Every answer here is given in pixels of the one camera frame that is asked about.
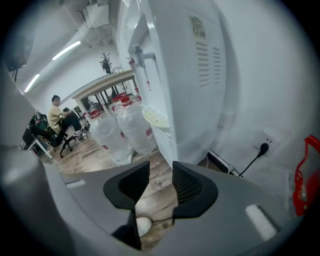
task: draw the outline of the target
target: vent grille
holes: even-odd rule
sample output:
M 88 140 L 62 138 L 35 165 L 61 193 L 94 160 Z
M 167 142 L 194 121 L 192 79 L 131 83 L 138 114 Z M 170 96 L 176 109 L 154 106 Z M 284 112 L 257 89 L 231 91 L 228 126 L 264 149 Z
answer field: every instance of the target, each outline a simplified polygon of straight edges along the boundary
M 200 87 L 210 85 L 210 65 L 209 65 L 209 51 L 206 43 L 196 41 L 196 57 L 199 73 Z
M 221 52 L 217 47 L 213 47 L 213 73 L 214 73 L 214 83 L 220 84 L 222 78 L 222 60 Z

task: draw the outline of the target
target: black plastic part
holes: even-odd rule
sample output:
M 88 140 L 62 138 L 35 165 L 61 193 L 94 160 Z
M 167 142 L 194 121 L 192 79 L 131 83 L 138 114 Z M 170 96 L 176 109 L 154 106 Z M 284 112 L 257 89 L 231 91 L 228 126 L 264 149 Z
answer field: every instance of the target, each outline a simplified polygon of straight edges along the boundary
M 141 250 L 141 242 L 137 228 L 136 215 L 134 212 L 130 213 L 127 224 L 119 227 L 112 233 L 112 236 L 126 243 L 128 246 Z
M 222 162 L 220 162 L 217 158 L 215 158 L 212 154 L 208 152 L 206 156 L 216 167 L 219 168 L 220 171 L 224 173 L 228 173 L 228 168 Z
M 149 184 L 150 162 L 143 163 L 122 172 L 103 186 L 104 195 L 117 208 L 131 210 L 128 223 L 119 227 L 112 235 L 127 245 L 141 249 L 136 223 L 135 205 Z
M 196 218 L 202 215 L 218 197 L 218 188 L 209 178 L 174 161 L 172 184 L 178 206 L 173 209 L 173 220 Z

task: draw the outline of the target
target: dark pants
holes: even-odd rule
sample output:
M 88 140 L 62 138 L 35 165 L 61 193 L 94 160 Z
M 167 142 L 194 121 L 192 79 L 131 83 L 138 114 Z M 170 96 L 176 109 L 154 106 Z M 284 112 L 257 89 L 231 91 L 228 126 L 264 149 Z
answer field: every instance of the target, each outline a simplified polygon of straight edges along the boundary
M 75 131 L 79 131 L 81 129 L 81 124 L 78 120 L 78 116 L 75 113 L 71 113 L 67 115 L 64 119 L 61 121 L 62 128 L 66 131 L 69 126 L 73 126 Z

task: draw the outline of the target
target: table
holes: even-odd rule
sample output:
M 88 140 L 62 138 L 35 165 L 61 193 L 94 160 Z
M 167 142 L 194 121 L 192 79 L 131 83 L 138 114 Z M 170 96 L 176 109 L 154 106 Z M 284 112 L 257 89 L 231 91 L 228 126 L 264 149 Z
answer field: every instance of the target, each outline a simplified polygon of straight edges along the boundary
M 128 80 L 132 80 L 134 87 L 137 88 L 134 73 L 132 72 L 132 70 L 126 70 L 126 71 L 122 71 L 120 73 L 102 76 L 102 77 L 86 84 L 85 86 L 81 87 L 79 90 L 75 91 L 71 95 L 71 98 L 76 101 L 80 110 L 83 113 L 86 113 L 87 110 L 86 110 L 85 106 L 83 105 L 81 99 L 94 95 L 96 97 L 96 99 L 98 100 L 98 102 L 101 103 L 103 109 L 106 112 L 108 112 L 107 102 L 106 102 L 102 92 L 104 92 L 104 94 L 107 98 L 107 101 L 109 103 L 111 103 L 111 100 L 110 100 L 106 90 L 111 88 L 112 86 L 115 86 L 115 85 L 118 85 L 121 83 L 123 84 L 125 81 L 128 81 Z M 89 123 L 91 122 L 91 119 L 88 115 L 85 115 L 85 118 L 88 120 Z
M 45 149 L 45 147 L 40 143 L 40 141 L 35 138 L 34 141 L 29 145 L 29 147 L 26 149 L 27 151 L 30 151 L 32 149 L 32 147 L 38 144 L 38 146 L 42 149 L 42 151 L 50 158 L 52 159 L 53 157 L 50 155 L 50 153 Z

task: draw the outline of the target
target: black chair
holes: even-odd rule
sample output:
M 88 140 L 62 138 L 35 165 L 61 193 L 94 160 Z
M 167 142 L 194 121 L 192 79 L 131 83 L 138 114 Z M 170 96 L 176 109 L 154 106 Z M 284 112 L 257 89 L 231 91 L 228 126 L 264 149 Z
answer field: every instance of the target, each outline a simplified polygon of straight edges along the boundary
M 61 158 L 64 157 L 62 155 L 62 152 L 65 150 L 66 146 L 70 149 L 70 151 L 73 150 L 70 147 L 69 142 L 76 139 L 76 137 L 74 137 L 74 136 L 71 136 L 70 138 L 67 139 L 68 135 L 66 134 L 66 131 L 62 127 L 62 123 L 61 123 L 62 119 L 63 119 L 63 117 L 56 123 L 61 128 L 61 131 L 58 133 L 57 136 L 55 136 L 54 134 L 52 134 L 49 131 L 42 130 L 34 125 L 31 125 L 29 128 L 34 136 L 37 136 L 37 135 L 43 136 L 44 138 L 46 138 L 49 141 L 49 143 L 54 148 L 60 146 L 60 144 L 63 143 L 62 149 L 60 150 L 60 157 Z

